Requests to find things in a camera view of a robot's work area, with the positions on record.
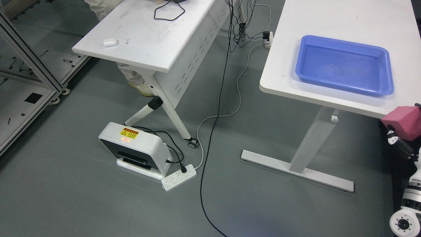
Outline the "black white robotic thumb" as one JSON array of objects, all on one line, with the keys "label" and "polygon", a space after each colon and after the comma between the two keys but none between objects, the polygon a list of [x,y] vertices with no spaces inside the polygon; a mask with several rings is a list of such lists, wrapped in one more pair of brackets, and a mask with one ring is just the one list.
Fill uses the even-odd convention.
[{"label": "black white robotic thumb", "polygon": [[409,161],[415,159],[413,148],[406,141],[397,136],[394,130],[388,130],[386,136],[388,144],[391,145],[392,150],[401,160]]}]

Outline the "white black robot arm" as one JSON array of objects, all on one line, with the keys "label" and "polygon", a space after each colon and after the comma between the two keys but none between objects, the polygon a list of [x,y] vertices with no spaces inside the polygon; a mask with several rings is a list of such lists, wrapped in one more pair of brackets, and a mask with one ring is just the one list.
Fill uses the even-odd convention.
[{"label": "white black robot arm", "polygon": [[420,104],[399,106],[381,119],[387,128],[387,140],[399,158],[412,161],[417,170],[409,178],[401,209],[389,221],[393,233],[399,237],[420,236],[421,180],[420,148],[412,148],[407,142],[420,138]]}]

